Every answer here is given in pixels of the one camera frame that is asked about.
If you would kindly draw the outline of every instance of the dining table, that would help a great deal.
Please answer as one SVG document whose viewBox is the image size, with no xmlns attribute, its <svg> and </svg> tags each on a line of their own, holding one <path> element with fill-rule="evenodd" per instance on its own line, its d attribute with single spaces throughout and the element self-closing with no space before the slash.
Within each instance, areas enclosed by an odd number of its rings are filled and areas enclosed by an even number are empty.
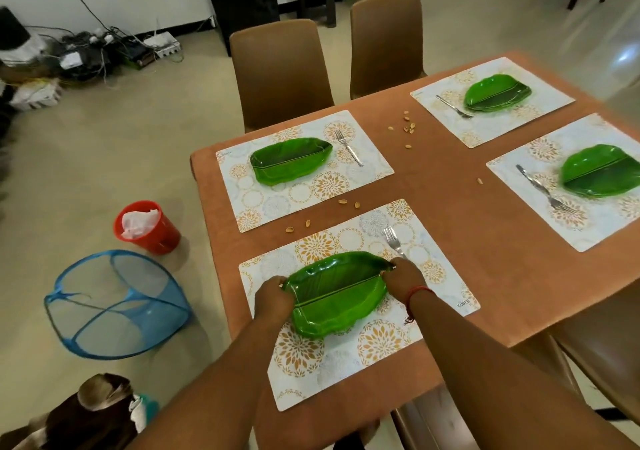
<svg viewBox="0 0 640 450">
<path fill-rule="evenodd" d="M 232 339 L 252 319 L 238 265 L 310 234 L 308 230 L 287 232 L 289 226 L 304 225 L 310 219 L 312 230 L 319 231 L 357 214 L 329 199 L 241 233 L 216 152 L 342 110 L 353 115 L 395 173 L 340 198 L 349 204 L 359 202 L 358 213 L 405 199 L 479 301 L 480 310 L 468 320 L 502 344 L 514 346 L 640 278 L 636 251 L 640 222 L 632 222 L 591 249 L 578 252 L 486 166 L 494 158 L 594 112 L 638 141 L 640 131 L 524 54 L 514 51 L 499 57 L 508 57 L 575 101 L 475 148 L 465 146 L 410 93 L 494 58 L 489 57 L 191 155 Z M 406 111 L 416 124 L 411 136 L 403 132 Z M 441 383 L 438 366 L 424 341 L 283 412 L 276 407 L 265 373 L 254 423 L 257 443 L 261 450 L 322 449 Z"/>
</svg>

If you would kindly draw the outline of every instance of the leaf-shaped plate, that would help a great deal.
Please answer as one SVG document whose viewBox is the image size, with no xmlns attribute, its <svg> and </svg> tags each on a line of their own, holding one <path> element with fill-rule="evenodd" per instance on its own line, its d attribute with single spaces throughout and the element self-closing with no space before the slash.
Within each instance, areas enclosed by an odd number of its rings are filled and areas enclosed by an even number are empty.
<svg viewBox="0 0 640 450">
<path fill-rule="evenodd" d="M 368 252 L 329 256 L 289 276 L 283 289 L 296 298 L 292 322 L 296 332 L 320 339 L 347 330 L 375 309 L 387 293 L 380 272 L 391 269 Z"/>
<path fill-rule="evenodd" d="M 254 151 L 250 162 L 256 180 L 271 186 L 316 171 L 332 149 L 331 143 L 320 138 L 294 138 Z"/>
<path fill-rule="evenodd" d="M 610 197 L 640 186 L 640 163 L 613 145 L 572 154 L 560 170 L 562 186 L 583 197 Z"/>
<path fill-rule="evenodd" d="M 500 111 L 519 103 L 530 94 L 528 85 L 507 74 L 496 74 L 476 82 L 468 89 L 465 107 L 479 112 Z"/>
</svg>

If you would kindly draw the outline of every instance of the placemat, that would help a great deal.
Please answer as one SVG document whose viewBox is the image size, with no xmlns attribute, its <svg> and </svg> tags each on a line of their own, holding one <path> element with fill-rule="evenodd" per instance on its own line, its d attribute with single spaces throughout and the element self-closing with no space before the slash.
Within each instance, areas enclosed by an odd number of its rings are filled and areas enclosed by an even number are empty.
<svg viewBox="0 0 640 450">
<path fill-rule="evenodd" d="M 469 87 L 494 74 L 508 74 L 532 89 L 531 96 L 504 111 L 482 113 L 464 109 L 465 94 Z M 466 71 L 429 84 L 411 93 L 427 111 L 433 114 L 444 127 L 451 131 L 469 148 L 498 138 L 538 117 L 551 113 L 562 106 L 573 103 L 563 92 L 548 85 L 526 69 L 506 57 L 500 57 Z M 452 108 L 442 103 L 436 95 L 468 112 L 473 118 L 465 119 Z"/>
<path fill-rule="evenodd" d="M 271 276 L 289 276 L 314 261 L 349 251 L 368 251 L 387 260 L 397 256 L 384 241 L 382 229 L 387 225 L 395 229 L 404 252 L 440 298 L 463 316 L 480 308 L 427 229 L 400 199 L 242 263 L 240 275 L 252 316 L 255 291 Z M 321 340 L 301 337 L 285 324 L 268 370 L 278 409 L 286 410 L 422 339 L 415 322 L 404 325 L 405 317 L 404 305 L 387 294 L 368 317 Z"/>
<path fill-rule="evenodd" d="M 599 114 L 591 114 L 486 165 L 567 243 L 584 252 L 640 217 L 640 187 L 623 195 L 587 199 L 559 185 L 559 171 L 565 160 L 597 144 L 618 146 L 640 160 L 640 143 L 606 122 Z M 552 209 L 547 198 L 516 170 L 516 164 L 522 165 L 533 178 L 548 188 L 551 195 L 577 213 Z"/>
<path fill-rule="evenodd" d="M 359 167 L 335 139 L 339 129 L 364 167 Z M 315 172 L 291 182 L 267 187 L 255 179 L 251 154 L 292 138 L 320 138 L 333 145 L 328 160 Z M 287 214 L 367 185 L 394 171 L 348 111 L 293 126 L 273 135 L 216 152 L 240 232 L 262 226 Z"/>
</svg>

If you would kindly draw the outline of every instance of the floor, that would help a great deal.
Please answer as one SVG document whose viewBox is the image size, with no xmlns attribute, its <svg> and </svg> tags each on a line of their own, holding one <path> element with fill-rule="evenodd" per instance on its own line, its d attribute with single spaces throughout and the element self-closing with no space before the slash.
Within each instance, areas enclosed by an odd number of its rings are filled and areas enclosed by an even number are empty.
<svg viewBox="0 0 640 450">
<path fill-rule="evenodd" d="M 349 99 L 349 7 L 319 27 L 336 103 Z M 429 73 L 520 49 L 640 125 L 640 0 L 422 0 Z M 98 372 L 130 378 L 162 404 L 229 344 L 189 154 L 243 132 L 231 60 L 217 32 L 181 37 L 184 61 L 164 59 L 83 89 L 15 121 L 12 172 L 0 186 L 0 432 L 50 410 Z M 60 272 L 91 253 L 126 248 L 111 223 L 153 199 L 186 240 L 163 259 L 196 323 L 161 348 L 117 362 L 62 348 L 42 308 Z M 588 401 L 606 406 L 581 379 Z M 370 449 L 400 448 L 389 421 Z M 632 423 L 617 425 L 635 434 Z"/>
</svg>

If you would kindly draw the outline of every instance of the red trash bin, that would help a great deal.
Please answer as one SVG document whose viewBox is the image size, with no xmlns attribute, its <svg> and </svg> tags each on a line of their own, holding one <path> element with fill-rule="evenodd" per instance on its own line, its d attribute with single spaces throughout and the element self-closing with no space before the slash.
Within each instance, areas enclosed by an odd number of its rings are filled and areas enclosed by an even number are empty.
<svg viewBox="0 0 640 450">
<path fill-rule="evenodd" d="M 160 218 L 157 224 L 147 234 L 144 234 L 135 239 L 126 239 L 122 237 L 124 228 L 122 227 L 122 216 L 127 212 L 151 212 L 157 209 L 160 213 Z M 164 215 L 162 209 L 158 204 L 150 200 L 141 200 L 127 205 L 116 217 L 113 223 L 113 233 L 118 239 L 125 243 L 133 243 L 145 248 L 147 251 L 154 253 L 155 255 L 165 255 L 172 252 L 178 243 L 180 243 L 180 231 L 171 223 L 169 219 Z"/>
</svg>

